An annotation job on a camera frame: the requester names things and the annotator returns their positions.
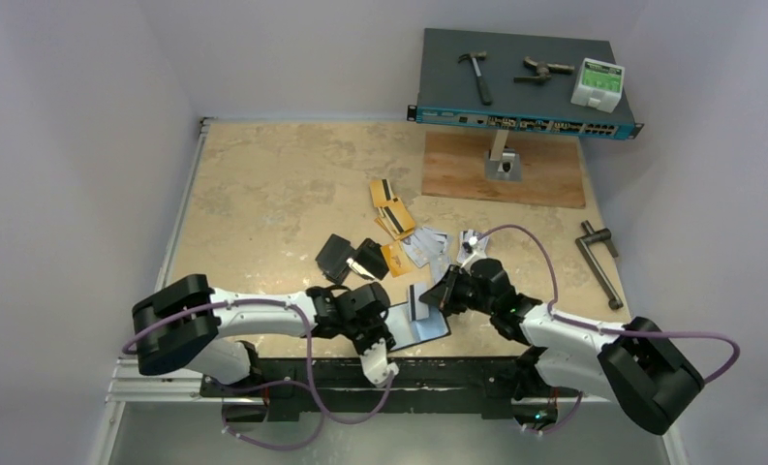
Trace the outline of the grey card black stripe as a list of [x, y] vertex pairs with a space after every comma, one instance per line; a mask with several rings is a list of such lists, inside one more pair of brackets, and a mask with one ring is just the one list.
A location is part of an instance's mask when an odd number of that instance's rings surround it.
[[418, 282], [409, 286], [407, 316], [410, 322], [418, 322], [429, 318], [429, 306], [419, 299], [427, 290], [428, 285], [426, 282]]

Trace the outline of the black leather card holder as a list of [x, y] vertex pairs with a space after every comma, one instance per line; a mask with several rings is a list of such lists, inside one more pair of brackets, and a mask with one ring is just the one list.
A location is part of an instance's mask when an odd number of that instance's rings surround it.
[[411, 321], [411, 305], [403, 302], [388, 309], [385, 322], [395, 341], [390, 352], [397, 352], [434, 340], [448, 337], [451, 329], [444, 315], [434, 307], [429, 308], [426, 319]]

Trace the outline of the black card stack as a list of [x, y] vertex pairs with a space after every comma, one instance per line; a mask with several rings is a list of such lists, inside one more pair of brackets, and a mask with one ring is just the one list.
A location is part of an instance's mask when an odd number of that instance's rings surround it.
[[316, 256], [323, 276], [334, 285], [342, 285], [353, 272], [365, 280], [383, 280], [389, 272], [382, 246], [371, 238], [357, 247], [344, 237], [332, 234]]

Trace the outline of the yellow card stack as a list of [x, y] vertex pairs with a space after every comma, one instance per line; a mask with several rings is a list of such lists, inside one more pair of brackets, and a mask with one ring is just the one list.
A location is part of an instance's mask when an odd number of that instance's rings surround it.
[[395, 195], [387, 179], [369, 182], [374, 208], [378, 213], [376, 222], [394, 240], [401, 240], [414, 232], [416, 221], [401, 199]]

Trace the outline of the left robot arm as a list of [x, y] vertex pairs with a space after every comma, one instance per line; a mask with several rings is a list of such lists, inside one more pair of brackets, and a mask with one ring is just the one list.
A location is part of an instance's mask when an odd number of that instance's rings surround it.
[[395, 341], [386, 319], [390, 300], [378, 282], [356, 289], [314, 286], [291, 294], [243, 294], [212, 287], [190, 274], [136, 303], [134, 335], [122, 352], [138, 360], [142, 376], [179, 369], [207, 375], [236, 395], [261, 386], [261, 370], [248, 335], [348, 339], [364, 377], [382, 387], [398, 374], [388, 353]]

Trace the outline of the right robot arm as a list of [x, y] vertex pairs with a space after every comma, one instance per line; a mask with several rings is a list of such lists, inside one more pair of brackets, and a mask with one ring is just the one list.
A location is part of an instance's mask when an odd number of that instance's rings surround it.
[[518, 292], [495, 259], [450, 266], [419, 300], [446, 317], [482, 313], [502, 337], [526, 346], [515, 400], [570, 389], [614, 401], [641, 429], [662, 435], [706, 385], [651, 320], [609, 324], [550, 309]]

